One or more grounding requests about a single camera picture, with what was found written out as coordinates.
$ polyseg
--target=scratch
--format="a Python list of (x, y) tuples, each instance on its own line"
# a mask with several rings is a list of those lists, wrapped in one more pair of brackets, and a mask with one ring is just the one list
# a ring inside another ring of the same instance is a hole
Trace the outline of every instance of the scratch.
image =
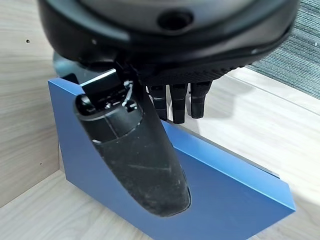
[(169, 168), (162, 168), (162, 167), (152, 167), (152, 166), (140, 166), (140, 165), (133, 165), (128, 164), (129, 167), (133, 169), (141, 169), (141, 170), (162, 170), (162, 171), (169, 171), (171, 172), (171, 167)]

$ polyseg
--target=blue metal stand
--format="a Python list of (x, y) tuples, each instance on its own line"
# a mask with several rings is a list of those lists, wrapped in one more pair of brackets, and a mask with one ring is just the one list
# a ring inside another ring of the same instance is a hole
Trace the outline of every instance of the blue metal stand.
[(163, 122), (192, 203), (172, 217), (152, 215), (117, 181), (74, 116), (82, 88), (56, 78), (49, 89), (66, 179), (155, 240), (246, 240), (295, 211), (285, 182)]

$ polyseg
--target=gray carpet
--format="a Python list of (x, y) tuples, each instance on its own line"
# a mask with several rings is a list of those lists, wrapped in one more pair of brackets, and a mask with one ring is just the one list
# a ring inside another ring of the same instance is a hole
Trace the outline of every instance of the gray carpet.
[(320, 0), (302, 0), (289, 40), (249, 68), (320, 99)]

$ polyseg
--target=blue stand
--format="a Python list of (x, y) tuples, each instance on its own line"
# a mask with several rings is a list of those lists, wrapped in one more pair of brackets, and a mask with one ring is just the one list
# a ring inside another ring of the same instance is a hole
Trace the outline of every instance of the blue stand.
[(192, 203), (172, 217), (152, 215), (117, 181), (74, 116), (82, 88), (56, 78), (49, 89), (66, 179), (155, 240), (246, 240), (295, 211), (285, 182), (163, 122)]

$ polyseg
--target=light wood surface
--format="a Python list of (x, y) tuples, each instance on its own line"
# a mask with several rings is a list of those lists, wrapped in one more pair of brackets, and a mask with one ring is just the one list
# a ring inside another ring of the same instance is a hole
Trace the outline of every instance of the light wood surface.
[(47, 83), (52, 49), (35, 1), (0, 0), (0, 36), (1, 207), (57, 171), (59, 157)]
[(0, 208), (2, 240), (151, 240), (57, 171)]
[[(246, 76), (259, 79), (253, 71)], [(235, 76), (217, 80), (207, 96), (205, 118), (187, 116), (184, 125), (289, 183), (297, 212), (252, 240), (318, 240), (320, 116), (308, 107), (320, 100), (309, 106), (309, 96), (304, 98), (293, 88), (278, 85), (281, 96), (277, 96), (268, 92), (267, 83), (265, 89), (253, 83)], [(288, 96), (299, 96), (304, 105)], [(0, 236), (4, 240), (148, 239), (66, 182), (60, 172), (0, 209)]]

